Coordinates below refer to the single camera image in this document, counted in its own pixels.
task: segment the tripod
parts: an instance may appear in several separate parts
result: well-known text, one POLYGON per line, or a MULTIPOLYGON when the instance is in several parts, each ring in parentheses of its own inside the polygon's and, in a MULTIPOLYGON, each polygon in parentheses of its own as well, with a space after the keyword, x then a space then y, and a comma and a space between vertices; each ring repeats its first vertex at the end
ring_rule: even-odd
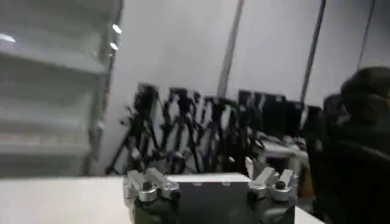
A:
POLYGON ((120 174, 120 171, 116 170, 115 165, 124 149, 128 150, 128 156, 127 164, 122 172, 123 174, 132 169, 143 170, 150 160, 154 157, 159 157, 157 138, 151 119, 157 97, 158 92, 156 87, 151 85, 138 85, 138 93, 136 94, 134 101, 136 113, 133 114, 131 108, 127 107, 131 113, 131 115, 126 118, 130 128, 121 144, 116 149, 116 153, 110 165, 106 168, 106 174, 120 174), (150 138, 155 147, 152 152, 152 158, 148 158, 147 156, 150 138))
POLYGON ((227 105, 235 106, 235 102, 220 98, 220 97, 205 97, 204 106, 202 110, 201 123, 204 123, 205 113, 207 106, 211 104, 211 121, 207 124, 204 130, 204 140, 206 143, 203 154, 203 165, 205 172, 215 172, 218 165, 218 158, 225 149, 225 136, 222 128, 222 115, 226 111, 227 105))
POLYGON ((184 153, 180 151, 180 145, 182 143, 182 136, 185 127, 188 129, 188 148, 194 157, 194 163, 196 171, 199 173, 199 162, 196 153, 196 143, 194 140, 194 131, 197 130, 198 136, 202 133, 202 128, 195 122, 197 104, 199 103, 200 94, 194 93, 193 97, 188 96, 188 90, 185 88, 171 88, 169 91, 168 100, 164 103, 164 117, 165 123, 161 126, 163 130, 163 139, 161 142, 161 150, 166 151, 168 138, 172 135, 172 131, 177 127, 177 132, 174 138, 174 148, 171 156, 167 157, 171 160, 169 173, 175 173, 176 166, 179 164, 178 173, 183 173, 186 167, 186 158, 183 156, 184 153), (178 98, 177 104, 179 106, 179 115, 176 116, 172 122, 169 115, 169 108, 174 102, 175 98, 178 98))
POLYGON ((238 105, 230 113, 226 130, 224 151, 228 160, 223 163, 224 172, 248 175, 246 158, 256 158, 258 149, 264 148, 258 138, 258 131, 262 128, 261 110, 258 109, 260 102, 260 94, 240 91, 238 105))

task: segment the screw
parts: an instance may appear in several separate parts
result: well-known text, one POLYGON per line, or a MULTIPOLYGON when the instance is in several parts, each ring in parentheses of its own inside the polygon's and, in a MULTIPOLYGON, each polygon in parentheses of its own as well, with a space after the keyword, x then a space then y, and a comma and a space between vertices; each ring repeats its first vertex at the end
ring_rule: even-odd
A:
POLYGON ((153 187, 153 184, 150 181, 144 182, 142 184, 142 191, 149 191, 153 187))

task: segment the black equipment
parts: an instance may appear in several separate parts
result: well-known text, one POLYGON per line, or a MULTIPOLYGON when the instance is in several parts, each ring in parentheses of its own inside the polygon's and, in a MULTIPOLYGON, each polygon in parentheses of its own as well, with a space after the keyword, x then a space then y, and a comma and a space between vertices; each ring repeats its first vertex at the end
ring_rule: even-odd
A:
POLYGON ((292 171, 279 175, 270 167, 254 181, 214 183, 173 182, 154 168, 145 176, 134 170, 125 186, 125 201, 134 202, 134 224, 273 224, 297 201, 292 171))
POLYGON ((194 140, 194 132, 197 130, 197 135, 202 134, 202 128, 197 124, 196 111, 197 104, 200 100, 200 94, 193 92, 192 96, 189 96, 191 92, 185 88, 171 88, 169 91, 168 100, 164 103, 163 114, 165 118, 164 124, 161 126, 163 130, 163 139, 161 142, 161 150, 167 151, 166 146, 170 135, 173 135, 173 130, 177 127, 174 140, 173 153, 167 157, 168 162, 170 163, 169 173, 176 173, 176 167, 179 166, 178 173, 183 173, 186 165, 186 160, 188 158, 184 157, 185 152, 180 151, 180 146, 182 143, 182 135, 187 127, 188 130, 188 148, 192 153, 194 158, 196 172, 200 172, 200 166, 198 161, 198 156, 196 152, 196 142, 194 140), (177 105, 179 106, 179 115, 177 115, 173 121, 169 114, 169 109, 171 104, 177 99, 177 105))
POLYGON ((264 133, 282 139, 286 135, 287 100, 283 95, 264 94, 264 133))
POLYGON ((229 162, 229 156, 224 152, 226 146, 224 145, 225 133, 222 127, 222 116, 227 106, 230 106, 233 110, 232 113, 234 113, 236 103, 221 97, 204 97, 201 124, 204 123, 209 104, 211 104, 211 121, 206 125, 202 135, 205 140, 205 144, 201 146, 204 147, 202 161, 204 172, 216 172, 219 158, 222 160, 222 166, 229 162))
POLYGON ((127 109, 130 116, 121 121, 122 125, 128 125, 129 129, 124 139, 116 150, 116 153, 106 168, 106 174, 121 172, 115 168, 115 165, 124 149, 127 149, 127 164, 122 173, 127 173, 132 169, 144 169, 151 158, 148 157, 149 140, 154 144, 153 156, 159 156, 159 146, 155 137, 152 116, 154 106, 158 99, 158 91, 155 86, 139 84, 138 92, 135 96, 134 109, 132 113, 130 107, 127 109))

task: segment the bolt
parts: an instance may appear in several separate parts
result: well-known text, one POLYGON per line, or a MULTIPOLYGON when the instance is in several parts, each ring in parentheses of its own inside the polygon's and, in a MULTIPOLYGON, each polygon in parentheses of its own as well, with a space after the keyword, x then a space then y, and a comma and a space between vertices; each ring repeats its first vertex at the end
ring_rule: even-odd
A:
POLYGON ((142 184, 142 191, 149 191, 153 187, 153 184, 150 181, 144 182, 142 184))
POLYGON ((170 187, 173 187, 173 183, 172 182, 168 182, 168 183, 165 183, 164 184, 164 188, 170 188, 170 187))
POLYGON ((278 190, 283 190, 284 188, 286 188, 286 183, 283 181, 278 181, 278 182, 276 182, 275 187, 278 190))

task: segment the table surface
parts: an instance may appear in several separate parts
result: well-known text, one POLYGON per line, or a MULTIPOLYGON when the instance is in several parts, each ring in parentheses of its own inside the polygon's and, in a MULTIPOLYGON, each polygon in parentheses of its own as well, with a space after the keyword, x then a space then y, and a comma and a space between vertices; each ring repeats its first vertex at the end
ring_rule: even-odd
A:
MULTIPOLYGON (((131 224, 121 177, 0 181, 1 224, 131 224)), ((296 209, 295 223, 321 224, 296 209)))

